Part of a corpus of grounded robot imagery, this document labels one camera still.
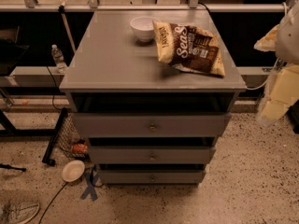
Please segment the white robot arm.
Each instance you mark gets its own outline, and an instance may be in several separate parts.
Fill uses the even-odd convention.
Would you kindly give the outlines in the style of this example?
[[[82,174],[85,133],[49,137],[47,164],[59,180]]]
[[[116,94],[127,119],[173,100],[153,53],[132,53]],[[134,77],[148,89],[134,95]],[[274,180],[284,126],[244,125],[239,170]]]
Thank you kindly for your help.
[[[299,1],[285,12],[280,24],[258,40],[254,48],[274,51],[277,61],[265,84],[257,120],[270,125],[299,100]]]

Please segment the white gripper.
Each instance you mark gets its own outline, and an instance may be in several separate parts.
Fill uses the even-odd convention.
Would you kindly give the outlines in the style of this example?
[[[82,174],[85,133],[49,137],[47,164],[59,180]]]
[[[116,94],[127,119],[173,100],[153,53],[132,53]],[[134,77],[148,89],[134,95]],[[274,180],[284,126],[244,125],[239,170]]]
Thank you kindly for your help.
[[[254,48],[275,51],[278,26],[274,26],[259,39]],[[261,100],[257,120],[261,124],[273,124],[281,119],[299,100],[299,65],[277,59],[266,82],[264,97]]]

